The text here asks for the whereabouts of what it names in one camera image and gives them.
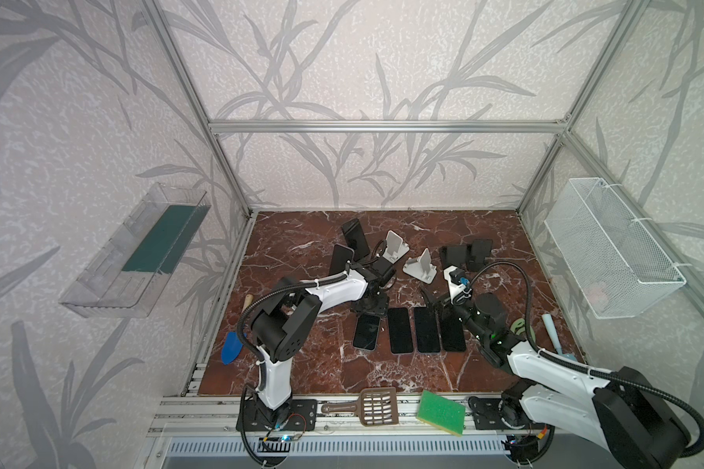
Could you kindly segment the black stand front left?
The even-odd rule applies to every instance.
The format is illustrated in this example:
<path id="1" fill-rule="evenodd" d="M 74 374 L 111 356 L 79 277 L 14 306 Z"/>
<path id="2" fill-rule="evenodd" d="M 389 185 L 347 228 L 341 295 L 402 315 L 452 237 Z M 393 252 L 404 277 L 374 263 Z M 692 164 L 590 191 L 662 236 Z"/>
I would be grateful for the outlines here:
<path id="1" fill-rule="evenodd" d="M 478 272 L 488 264 L 492 257 L 493 240 L 477 238 L 467 248 L 467 271 Z"/>

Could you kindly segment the green yellow sponge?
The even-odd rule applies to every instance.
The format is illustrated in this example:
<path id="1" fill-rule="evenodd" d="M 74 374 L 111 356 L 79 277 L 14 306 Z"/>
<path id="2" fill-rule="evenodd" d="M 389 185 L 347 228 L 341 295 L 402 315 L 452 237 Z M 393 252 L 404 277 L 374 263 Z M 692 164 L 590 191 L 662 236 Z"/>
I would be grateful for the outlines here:
<path id="1" fill-rule="evenodd" d="M 466 413 L 467 409 L 461 403 L 424 391 L 420 395 L 416 419 L 450 435 L 461 437 L 465 428 Z"/>

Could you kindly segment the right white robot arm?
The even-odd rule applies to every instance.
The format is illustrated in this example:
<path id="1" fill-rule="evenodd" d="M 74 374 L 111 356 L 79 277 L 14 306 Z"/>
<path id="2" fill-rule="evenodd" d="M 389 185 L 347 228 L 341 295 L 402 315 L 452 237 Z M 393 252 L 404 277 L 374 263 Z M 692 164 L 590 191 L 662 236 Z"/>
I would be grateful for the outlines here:
<path id="1" fill-rule="evenodd" d="M 424 303 L 456 319 L 489 365 L 517 377 L 504 394 L 514 415 L 594 443 L 624 468 L 670 468 L 704 451 L 704 417 L 693 406 L 631 367 L 590 367 L 540 347 L 530 331 L 511 332 L 502 316 L 478 308 L 462 269 L 449 267 L 444 277 L 447 293 L 424 289 Z"/>

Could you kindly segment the brown slotted scoop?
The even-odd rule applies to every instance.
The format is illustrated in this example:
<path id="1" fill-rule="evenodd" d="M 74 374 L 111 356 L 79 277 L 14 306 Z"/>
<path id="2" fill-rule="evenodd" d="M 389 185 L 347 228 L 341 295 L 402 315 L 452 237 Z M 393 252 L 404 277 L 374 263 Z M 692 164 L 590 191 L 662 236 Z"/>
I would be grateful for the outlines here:
<path id="1" fill-rule="evenodd" d="M 399 423 L 397 391 L 394 387 L 367 388 L 352 402 L 321 406 L 322 414 L 353 414 L 365 427 Z"/>

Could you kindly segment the light blue plastic shovel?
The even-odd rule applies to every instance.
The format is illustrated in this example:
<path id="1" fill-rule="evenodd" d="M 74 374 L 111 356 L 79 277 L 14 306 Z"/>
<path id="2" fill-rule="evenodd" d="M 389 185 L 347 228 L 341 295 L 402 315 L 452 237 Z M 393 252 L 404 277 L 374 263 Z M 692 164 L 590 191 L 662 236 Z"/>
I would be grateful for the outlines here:
<path id="1" fill-rule="evenodd" d="M 559 331 L 557 330 L 557 327 L 555 326 L 555 322 L 553 321 L 553 316 L 551 314 L 543 314 L 542 320 L 543 320 L 543 324 L 547 330 L 548 336 L 551 339 L 551 343 L 553 344 L 553 349 L 555 349 L 555 353 L 561 357 L 564 357 L 567 360 L 576 362 L 577 359 L 573 353 L 565 352 L 563 350 L 563 347 L 561 346 L 561 343 L 559 340 Z"/>

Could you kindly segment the aluminium front rail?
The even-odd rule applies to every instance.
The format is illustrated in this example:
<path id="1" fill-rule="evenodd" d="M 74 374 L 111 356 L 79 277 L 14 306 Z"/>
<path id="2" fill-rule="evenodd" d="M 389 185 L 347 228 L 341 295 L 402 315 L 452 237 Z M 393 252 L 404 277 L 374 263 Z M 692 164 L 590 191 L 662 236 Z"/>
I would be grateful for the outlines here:
<path id="1" fill-rule="evenodd" d="M 308 395 L 294 398 L 289 417 L 274 423 L 256 408 L 256 402 L 239 396 L 165 398 L 154 413 L 147 435 L 163 436 L 235 436 L 248 434 L 277 438 L 281 434 L 322 435 L 449 435 L 510 434 L 539 432 L 543 423 L 506 425 L 498 410 L 498 394 L 479 393 L 487 415 L 473 415 L 469 396 L 446 393 L 442 397 L 465 408 L 463 430 L 448 430 L 434 419 L 418 418 L 420 394 L 375 389 L 371 398 L 356 395 Z"/>

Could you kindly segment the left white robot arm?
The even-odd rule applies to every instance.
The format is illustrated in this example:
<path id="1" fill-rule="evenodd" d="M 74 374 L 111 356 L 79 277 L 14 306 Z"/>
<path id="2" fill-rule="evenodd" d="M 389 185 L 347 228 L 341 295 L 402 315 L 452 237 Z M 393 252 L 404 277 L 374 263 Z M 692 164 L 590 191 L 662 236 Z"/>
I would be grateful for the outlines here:
<path id="1" fill-rule="evenodd" d="M 318 316 L 339 305 L 353 303 L 358 314 L 388 308 L 383 287 L 395 274 L 384 258 L 351 262 L 341 272 L 312 281 L 284 277 L 242 312 L 236 325 L 240 344 L 256 358 L 259 383 L 244 387 L 252 397 L 241 412 L 239 428 L 281 428 L 291 419 L 293 358 L 307 341 Z"/>

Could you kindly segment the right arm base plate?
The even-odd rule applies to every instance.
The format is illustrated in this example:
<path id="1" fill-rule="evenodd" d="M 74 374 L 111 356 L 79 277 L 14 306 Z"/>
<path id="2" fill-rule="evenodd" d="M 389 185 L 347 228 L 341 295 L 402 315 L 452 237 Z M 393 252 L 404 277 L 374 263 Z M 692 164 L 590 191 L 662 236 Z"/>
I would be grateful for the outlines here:
<path id="1" fill-rule="evenodd" d="M 500 398 L 470 396 L 467 408 L 476 430 L 514 430 L 540 432 L 547 425 L 532 421 L 518 406 L 505 404 Z"/>

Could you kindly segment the white phone stand back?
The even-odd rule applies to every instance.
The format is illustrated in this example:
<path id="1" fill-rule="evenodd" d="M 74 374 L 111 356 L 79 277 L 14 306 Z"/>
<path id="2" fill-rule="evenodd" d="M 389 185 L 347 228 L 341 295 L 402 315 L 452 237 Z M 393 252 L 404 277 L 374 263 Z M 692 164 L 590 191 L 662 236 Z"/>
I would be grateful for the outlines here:
<path id="1" fill-rule="evenodd" d="M 385 238 L 385 249 L 383 258 L 391 264 L 396 264 L 402 257 L 410 251 L 410 246 L 402 236 L 393 231 L 389 231 Z"/>

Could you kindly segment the clear plastic wall tray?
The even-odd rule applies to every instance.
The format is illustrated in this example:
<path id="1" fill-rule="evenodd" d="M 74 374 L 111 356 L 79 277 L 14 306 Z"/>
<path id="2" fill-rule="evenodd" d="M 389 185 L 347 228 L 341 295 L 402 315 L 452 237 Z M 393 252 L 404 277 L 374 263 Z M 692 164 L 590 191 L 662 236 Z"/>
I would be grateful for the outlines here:
<path id="1" fill-rule="evenodd" d="M 59 303 L 86 319 L 150 316 L 210 209 L 205 190 L 155 183 Z"/>

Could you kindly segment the green plastic hook toy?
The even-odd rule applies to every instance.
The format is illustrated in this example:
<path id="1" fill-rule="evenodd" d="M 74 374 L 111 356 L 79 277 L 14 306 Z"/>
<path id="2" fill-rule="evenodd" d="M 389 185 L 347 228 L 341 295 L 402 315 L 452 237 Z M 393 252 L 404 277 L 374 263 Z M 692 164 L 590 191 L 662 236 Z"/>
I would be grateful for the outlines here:
<path id="1" fill-rule="evenodd" d="M 510 325 L 510 331 L 522 338 L 526 338 L 526 321 L 517 319 Z"/>

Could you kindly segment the pink object in basket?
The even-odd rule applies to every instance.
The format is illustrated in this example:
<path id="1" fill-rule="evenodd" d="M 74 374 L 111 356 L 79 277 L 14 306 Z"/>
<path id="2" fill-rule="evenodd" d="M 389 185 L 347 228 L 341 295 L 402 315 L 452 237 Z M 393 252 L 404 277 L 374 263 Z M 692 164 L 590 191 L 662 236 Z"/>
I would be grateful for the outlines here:
<path id="1" fill-rule="evenodd" d="M 609 304 L 607 285 L 602 281 L 587 285 L 583 293 L 594 309 L 605 309 Z"/>

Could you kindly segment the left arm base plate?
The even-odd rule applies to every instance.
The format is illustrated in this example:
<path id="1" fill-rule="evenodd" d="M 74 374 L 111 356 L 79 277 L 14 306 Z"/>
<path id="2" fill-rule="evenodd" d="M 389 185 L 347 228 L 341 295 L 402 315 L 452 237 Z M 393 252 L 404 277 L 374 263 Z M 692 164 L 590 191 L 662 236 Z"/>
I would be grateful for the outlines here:
<path id="1" fill-rule="evenodd" d="M 262 400 L 250 399 L 241 405 L 237 429 L 244 432 L 313 431 L 318 410 L 317 400 L 290 399 L 277 410 L 270 410 Z"/>

